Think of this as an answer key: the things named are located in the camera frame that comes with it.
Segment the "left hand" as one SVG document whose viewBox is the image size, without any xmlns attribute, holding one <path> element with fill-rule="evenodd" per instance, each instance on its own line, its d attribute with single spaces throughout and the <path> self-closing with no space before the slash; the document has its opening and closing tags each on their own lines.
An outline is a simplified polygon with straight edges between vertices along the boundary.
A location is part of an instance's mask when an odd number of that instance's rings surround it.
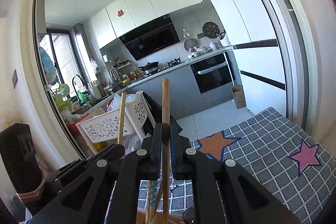
<svg viewBox="0 0 336 224">
<path fill-rule="evenodd" d="M 19 200 L 24 204 L 28 204 L 28 203 L 31 203 L 31 202 L 37 202 L 42 197 L 42 194 L 43 194 L 43 191 L 44 191 L 44 188 L 45 188 L 46 179 L 47 179 L 47 177 L 50 173 L 49 173 L 49 169 L 47 168 L 47 166 L 43 162 L 39 161 L 38 166 L 39 166 L 39 169 L 42 172 L 42 181 L 41 181 L 40 185 L 35 190 L 33 190 L 31 192 L 16 193 Z"/>
</svg>

